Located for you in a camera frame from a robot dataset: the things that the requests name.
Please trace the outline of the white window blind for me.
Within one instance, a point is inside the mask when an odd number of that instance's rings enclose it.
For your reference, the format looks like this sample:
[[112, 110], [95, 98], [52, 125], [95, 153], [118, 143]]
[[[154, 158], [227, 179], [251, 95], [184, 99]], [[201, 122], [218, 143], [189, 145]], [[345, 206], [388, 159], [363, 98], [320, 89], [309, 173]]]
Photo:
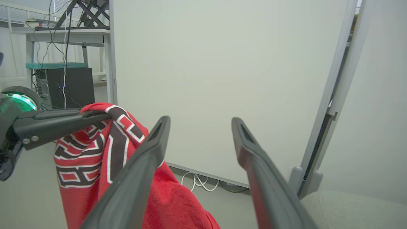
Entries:
[[71, 0], [0, 0], [0, 21], [23, 24], [26, 19], [57, 21]]

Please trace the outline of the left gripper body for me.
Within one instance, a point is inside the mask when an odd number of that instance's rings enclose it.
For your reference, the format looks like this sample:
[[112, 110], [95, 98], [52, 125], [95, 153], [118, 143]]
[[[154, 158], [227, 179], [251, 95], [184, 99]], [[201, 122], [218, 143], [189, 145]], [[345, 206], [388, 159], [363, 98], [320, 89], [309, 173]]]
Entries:
[[10, 178], [22, 150], [14, 122], [24, 112], [39, 110], [40, 104], [40, 96], [28, 87], [7, 87], [0, 92], [0, 181]]

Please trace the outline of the grey partition foot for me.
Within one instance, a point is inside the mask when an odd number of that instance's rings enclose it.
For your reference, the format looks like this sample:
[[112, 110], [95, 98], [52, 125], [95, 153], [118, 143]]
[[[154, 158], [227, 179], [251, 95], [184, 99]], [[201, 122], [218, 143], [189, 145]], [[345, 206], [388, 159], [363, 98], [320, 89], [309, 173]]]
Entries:
[[298, 193], [303, 182], [304, 169], [301, 166], [295, 166], [291, 170], [288, 185], [294, 193]]
[[324, 174], [319, 170], [315, 170], [310, 173], [301, 185], [299, 198], [302, 199], [308, 194], [318, 191], [323, 176]]

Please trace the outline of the black computer tower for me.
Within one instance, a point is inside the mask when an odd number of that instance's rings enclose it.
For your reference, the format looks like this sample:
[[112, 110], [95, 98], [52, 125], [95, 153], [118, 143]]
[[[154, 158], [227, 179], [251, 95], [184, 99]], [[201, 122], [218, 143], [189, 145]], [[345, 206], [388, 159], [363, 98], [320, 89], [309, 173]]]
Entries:
[[91, 68], [35, 70], [42, 108], [82, 108], [95, 102]]

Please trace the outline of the white desk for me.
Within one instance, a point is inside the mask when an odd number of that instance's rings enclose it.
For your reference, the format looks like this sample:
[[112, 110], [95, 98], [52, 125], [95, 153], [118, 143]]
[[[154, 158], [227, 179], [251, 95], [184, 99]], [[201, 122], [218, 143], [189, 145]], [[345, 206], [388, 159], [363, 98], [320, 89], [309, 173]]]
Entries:
[[45, 42], [54, 44], [80, 45], [83, 47], [103, 47], [105, 53], [105, 75], [107, 81], [107, 100], [118, 104], [116, 60], [114, 49], [114, 33], [105, 29], [74, 29], [69, 31], [36, 31], [29, 27], [16, 27], [11, 34], [24, 35], [26, 38], [26, 62], [34, 61], [34, 43]]

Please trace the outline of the large white partition panel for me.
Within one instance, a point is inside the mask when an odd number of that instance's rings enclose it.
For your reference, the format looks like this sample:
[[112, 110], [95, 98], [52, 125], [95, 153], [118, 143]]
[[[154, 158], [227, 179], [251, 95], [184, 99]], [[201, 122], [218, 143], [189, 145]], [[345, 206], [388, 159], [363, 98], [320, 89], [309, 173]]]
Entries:
[[231, 119], [286, 181], [327, 108], [358, 0], [113, 0], [118, 105], [171, 117], [169, 166], [248, 185]]

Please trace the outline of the red jersey with lettering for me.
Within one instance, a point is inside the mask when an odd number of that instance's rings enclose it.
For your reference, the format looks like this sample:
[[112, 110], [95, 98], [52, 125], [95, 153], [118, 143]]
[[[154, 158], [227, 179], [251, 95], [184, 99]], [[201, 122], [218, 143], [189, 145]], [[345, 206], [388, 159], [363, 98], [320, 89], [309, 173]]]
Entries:
[[[111, 118], [56, 142], [54, 160], [68, 229], [79, 229], [119, 171], [148, 136], [148, 129], [122, 107], [93, 103], [81, 112]], [[142, 229], [220, 229], [166, 162], [156, 169]]]

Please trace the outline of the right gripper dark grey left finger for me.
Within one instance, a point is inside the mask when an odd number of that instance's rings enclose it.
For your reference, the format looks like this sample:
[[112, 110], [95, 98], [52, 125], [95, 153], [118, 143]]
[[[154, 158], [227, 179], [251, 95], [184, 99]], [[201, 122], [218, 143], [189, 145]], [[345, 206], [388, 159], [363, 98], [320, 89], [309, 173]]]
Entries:
[[162, 116], [80, 229], [141, 229], [151, 184], [164, 162], [171, 120]]

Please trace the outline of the narrow white partition panel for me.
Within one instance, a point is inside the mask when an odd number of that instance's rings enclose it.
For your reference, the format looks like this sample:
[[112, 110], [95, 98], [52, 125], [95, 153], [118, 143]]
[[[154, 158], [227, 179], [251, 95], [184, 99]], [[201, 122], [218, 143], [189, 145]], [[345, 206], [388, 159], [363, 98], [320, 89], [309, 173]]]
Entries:
[[328, 116], [318, 191], [407, 205], [407, 0], [362, 0]]

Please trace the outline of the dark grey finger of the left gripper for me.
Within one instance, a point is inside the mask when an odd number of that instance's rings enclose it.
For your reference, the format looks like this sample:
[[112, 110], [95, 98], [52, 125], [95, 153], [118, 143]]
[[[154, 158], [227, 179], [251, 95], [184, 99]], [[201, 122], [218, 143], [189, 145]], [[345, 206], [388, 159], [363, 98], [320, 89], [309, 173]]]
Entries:
[[15, 120], [13, 131], [24, 148], [31, 150], [111, 118], [103, 111], [78, 108], [30, 111]]

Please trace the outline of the teal board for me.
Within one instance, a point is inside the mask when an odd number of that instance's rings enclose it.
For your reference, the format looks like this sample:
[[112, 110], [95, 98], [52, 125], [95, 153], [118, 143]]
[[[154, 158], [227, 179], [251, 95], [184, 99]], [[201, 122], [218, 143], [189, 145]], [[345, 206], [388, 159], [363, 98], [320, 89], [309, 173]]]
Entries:
[[87, 63], [80, 63], [80, 62], [68, 62], [65, 64], [64, 62], [60, 63], [26, 63], [25, 67], [27, 69], [35, 69], [35, 70], [42, 70], [42, 69], [63, 69], [65, 68], [88, 68]]

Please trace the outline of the black scissor stand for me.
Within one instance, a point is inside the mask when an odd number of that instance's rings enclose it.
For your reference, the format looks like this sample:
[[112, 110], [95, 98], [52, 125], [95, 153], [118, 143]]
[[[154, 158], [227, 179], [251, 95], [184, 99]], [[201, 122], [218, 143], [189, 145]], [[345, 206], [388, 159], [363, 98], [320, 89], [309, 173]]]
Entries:
[[[74, 8], [82, 10], [80, 18], [76, 24], [73, 22]], [[103, 29], [110, 30], [108, 23], [110, 16], [107, 11], [109, 8], [109, 0], [70, 0], [64, 13], [56, 22], [53, 22], [53, 27], [34, 27], [35, 31], [56, 31], [64, 29]]]

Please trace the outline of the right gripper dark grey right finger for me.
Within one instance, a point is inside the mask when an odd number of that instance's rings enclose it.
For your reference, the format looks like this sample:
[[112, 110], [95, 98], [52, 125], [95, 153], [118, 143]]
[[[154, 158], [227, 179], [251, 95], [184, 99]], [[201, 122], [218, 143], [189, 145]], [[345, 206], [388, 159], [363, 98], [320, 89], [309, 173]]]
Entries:
[[318, 229], [244, 121], [231, 120], [237, 161], [246, 171], [259, 229]]

